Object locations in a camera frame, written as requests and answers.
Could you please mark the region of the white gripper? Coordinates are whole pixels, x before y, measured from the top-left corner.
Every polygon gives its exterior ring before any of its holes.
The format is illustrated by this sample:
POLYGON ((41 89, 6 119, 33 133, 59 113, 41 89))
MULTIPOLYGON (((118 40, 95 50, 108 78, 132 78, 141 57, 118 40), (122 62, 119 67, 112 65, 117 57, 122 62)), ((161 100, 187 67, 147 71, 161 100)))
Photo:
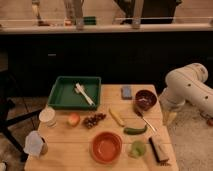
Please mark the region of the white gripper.
POLYGON ((177 116, 177 111, 183 106, 183 99, 171 93, 163 92, 159 96, 165 125, 170 125, 177 116))

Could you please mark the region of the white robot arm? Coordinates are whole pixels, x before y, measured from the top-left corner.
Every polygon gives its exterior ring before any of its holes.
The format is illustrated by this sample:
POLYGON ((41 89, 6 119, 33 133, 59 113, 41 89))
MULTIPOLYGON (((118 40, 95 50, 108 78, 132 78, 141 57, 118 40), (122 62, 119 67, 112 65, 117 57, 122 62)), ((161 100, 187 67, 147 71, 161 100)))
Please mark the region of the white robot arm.
POLYGON ((169 125, 186 101, 206 114, 213 115, 213 88, 205 84, 208 71, 200 63, 174 69, 165 77, 166 87, 159 96, 163 124, 169 125))

